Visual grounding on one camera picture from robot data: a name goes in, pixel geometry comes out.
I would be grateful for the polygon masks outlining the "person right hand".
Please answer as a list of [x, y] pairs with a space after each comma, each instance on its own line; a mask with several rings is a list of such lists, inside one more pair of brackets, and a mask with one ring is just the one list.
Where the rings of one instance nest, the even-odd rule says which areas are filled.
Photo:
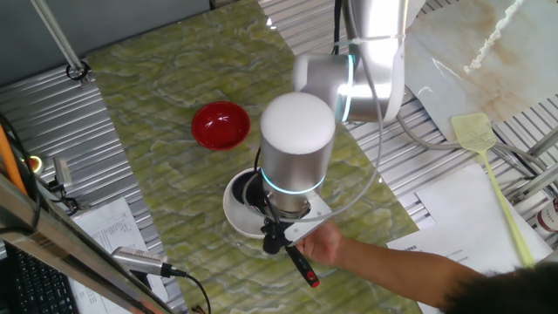
[[338, 253], [343, 242], [344, 236], [331, 219], [298, 242], [296, 248], [313, 262], [337, 266]]

